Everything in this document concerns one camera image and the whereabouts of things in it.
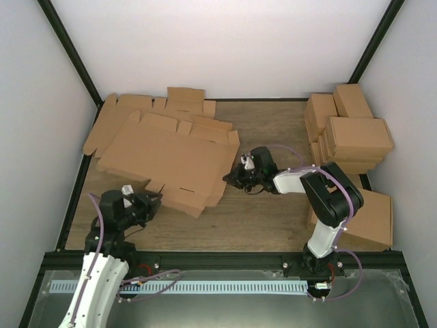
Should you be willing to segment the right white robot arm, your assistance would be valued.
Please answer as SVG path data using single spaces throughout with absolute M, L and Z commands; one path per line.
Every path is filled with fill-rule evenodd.
M 302 266 L 311 275 L 328 268 L 337 240 L 364 205 L 364 197 L 335 162 L 321 166 L 279 169 L 269 149 L 242 154 L 223 181 L 249 194 L 254 187 L 282 195 L 304 193 L 317 217 L 311 238 L 302 251 Z

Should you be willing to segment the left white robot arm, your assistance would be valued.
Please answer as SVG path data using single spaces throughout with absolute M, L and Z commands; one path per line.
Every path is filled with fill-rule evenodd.
M 106 327 L 117 291 L 126 276 L 139 269 L 136 247 L 125 231 L 144 228 L 160 208 L 162 194 L 124 194 L 121 190 L 90 193 L 97 217 L 85 238 L 81 274 L 60 327 Z

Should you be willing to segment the cardboard box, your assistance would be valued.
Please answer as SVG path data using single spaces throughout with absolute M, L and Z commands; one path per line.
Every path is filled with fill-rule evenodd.
M 221 200 L 240 146 L 228 122 L 195 116 L 190 122 L 131 113 L 98 159 L 99 171 L 146 182 L 163 206 L 198 217 Z

